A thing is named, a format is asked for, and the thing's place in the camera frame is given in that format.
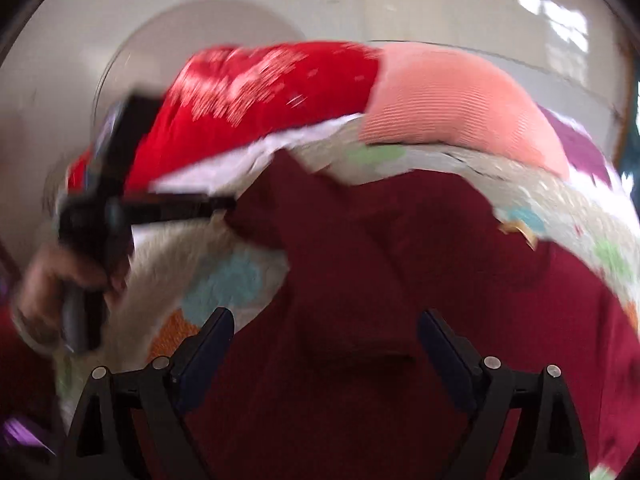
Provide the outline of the person's left hand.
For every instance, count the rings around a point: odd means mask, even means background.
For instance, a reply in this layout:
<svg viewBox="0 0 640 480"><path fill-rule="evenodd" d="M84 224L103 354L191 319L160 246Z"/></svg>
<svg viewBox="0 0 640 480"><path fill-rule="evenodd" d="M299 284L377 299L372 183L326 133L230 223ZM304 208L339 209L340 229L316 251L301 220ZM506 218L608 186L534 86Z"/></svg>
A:
<svg viewBox="0 0 640 480"><path fill-rule="evenodd" d="M26 344L41 354L50 354L60 344L65 285L99 289L109 309L114 310L127 289L134 245L127 246L111 273L90 259L55 242L41 246L18 285L11 301L12 321Z"/></svg>

